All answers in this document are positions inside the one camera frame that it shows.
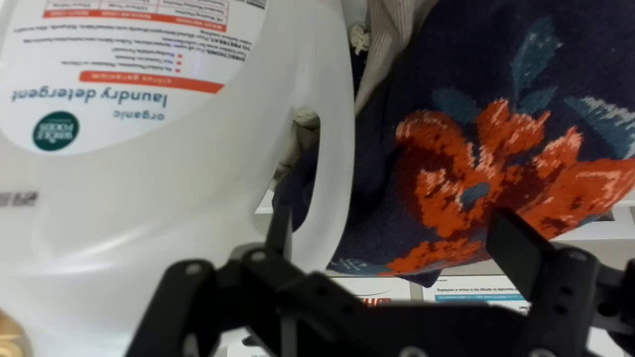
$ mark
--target orange flower print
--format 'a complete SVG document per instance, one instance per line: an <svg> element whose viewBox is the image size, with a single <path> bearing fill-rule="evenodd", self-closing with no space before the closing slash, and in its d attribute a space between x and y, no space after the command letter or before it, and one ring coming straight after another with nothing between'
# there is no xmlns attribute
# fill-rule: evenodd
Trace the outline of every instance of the orange flower print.
<svg viewBox="0 0 635 357"><path fill-rule="evenodd" d="M438 240L389 261L389 271L413 273L484 257L474 236L486 230L498 206L516 210L553 238L607 212L633 188L635 158L583 162L583 136L575 126L544 144L548 121L550 111L532 117L498 99L478 113L478 142L470 142L446 113L407 117L397 126L397 182L409 212Z"/></svg>

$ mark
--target dark blue fabric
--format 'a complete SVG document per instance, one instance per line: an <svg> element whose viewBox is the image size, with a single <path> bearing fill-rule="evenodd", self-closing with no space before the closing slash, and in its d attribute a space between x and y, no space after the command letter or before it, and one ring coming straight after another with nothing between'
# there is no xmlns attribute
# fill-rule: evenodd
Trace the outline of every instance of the dark blue fabric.
<svg viewBox="0 0 635 357"><path fill-rule="evenodd" d="M557 168L553 174L561 174L559 178L565 180L565 174L591 176L595 172L605 176L605 184L609 184L609 172L621 172L627 178L617 182L615 192L609 192L611 198L605 196L603 208L607 210L615 196L625 194L635 182L633 13L633 0L440 0L421 33L415 35L407 55L397 63L391 79L377 89L359 117L351 218L333 257L333 267L351 273L399 273L430 283L438 269L446 265L486 257L482 249L474 249L470 259L448 251L448 259L436 257L421 265L411 263L409 271L395 267L407 265L395 263L395 259L409 253L413 259L415 247L424 241L462 241L456 234L440 236L440 226L421 220L428 212L413 210L413 202L419 208L426 206L428 202L423 196L411 190L413 202L409 202L403 194L403 178L399 178L397 166L399 162L413 164L405 156L415 154L417 148L413 144L417 146L417 142L403 146L397 142L395 132L403 122L417 126L419 122L413 121L417 111L428 126L436 121L456 124L462 136L474 142L472 156L478 156L478 140L486 146L482 132L478 136L478 124L482 128L484 122L476 122L476 117L496 107L496 99L506 99L510 115L526 115L532 119L530 122L542 121L542 115L548 117L540 122L540 132L544 132L540 144L510 154L504 164L520 164L524 168L524 180L518 186L528 188L534 198L536 194L540 196L536 182L544 186L544 192L550 190L548 180L536 180L538 168L532 166L534 160L546 156L550 144L553 146L575 130L583 138L575 162L567 168ZM424 146L421 152L430 154L432 150L432 142L419 142L419 146ZM424 170L450 162L450 158L434 156L430 156L430 162L424 162L426 158L419 160ZM563 160L563 156L550 158L551 164L561 164ZM315 152L305 154L299 166L307 166L305 162L311 162L309 170L313 172ZM311 172L296 172L284 180L278 204L290 204L297 216L303 216L305 204L297 206L297 202L305 202L309 190L297 188L290 192L288 186L305 186L305 182L311 182L307 178ZM456 180L456 184L468 182L468 178L456 176L450 176L448 184L450 180ZM460 196L456 196L458 206L468 214L494 188L494 182L492 186L490 182L462 186ZM553 208L551 218L540 212L540 204L532 206L530 198L528 206L524 206L512 192L508 196L500 198L498 204L516 204L546 238L553 238L553 232L575 228L575 222L559 222L557 214L561 210ZM597 212L597 208L589 210L589 216L579 216L579 222L587 222ZM464 240L478 245L484 236L486 214L478 222L474 220Z"/></svg>

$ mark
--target laundry detergent text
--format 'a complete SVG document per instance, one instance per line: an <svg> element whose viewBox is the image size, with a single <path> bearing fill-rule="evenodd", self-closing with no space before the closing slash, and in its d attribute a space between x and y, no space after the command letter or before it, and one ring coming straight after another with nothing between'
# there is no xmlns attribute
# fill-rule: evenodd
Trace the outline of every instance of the laundry detergent text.
<svg viewBox="0 0 635 357"><path fill-rule="evenodd" d="M127 91L127 89L83 89L83 87L36 87L36 89L16 89L12 101L42 101L42 99L65 99L73 103L91 103L91 101L113 101L117 105L127 103L155 103L167 107L169 95L157 91Z"/></svg>

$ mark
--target white plastic bottle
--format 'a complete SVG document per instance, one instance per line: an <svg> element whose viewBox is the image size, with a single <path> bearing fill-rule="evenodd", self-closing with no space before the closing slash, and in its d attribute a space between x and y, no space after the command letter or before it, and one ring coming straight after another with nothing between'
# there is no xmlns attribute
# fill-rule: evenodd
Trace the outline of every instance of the white plastic bottle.
<svg viewBox="0 0 635 357"><path fill-rule="evenodd" d="M121 355L169 263L260 240L296 107L321 115L292 243L317 269L353 166L339 0L0 0L0 309L34 355Z"/></svg>

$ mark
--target green logo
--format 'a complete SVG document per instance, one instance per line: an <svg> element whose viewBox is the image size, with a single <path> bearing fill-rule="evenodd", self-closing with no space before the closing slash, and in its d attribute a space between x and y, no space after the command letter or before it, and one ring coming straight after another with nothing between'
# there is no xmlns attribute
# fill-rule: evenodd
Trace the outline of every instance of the green logo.
<svg viewBox="0 0 635 357"><path fill-rule="evenodd" d="M55 111L36 124L34 142L42 150L61 150L75 140L77 132L77 117L65 111Z"/></svg>

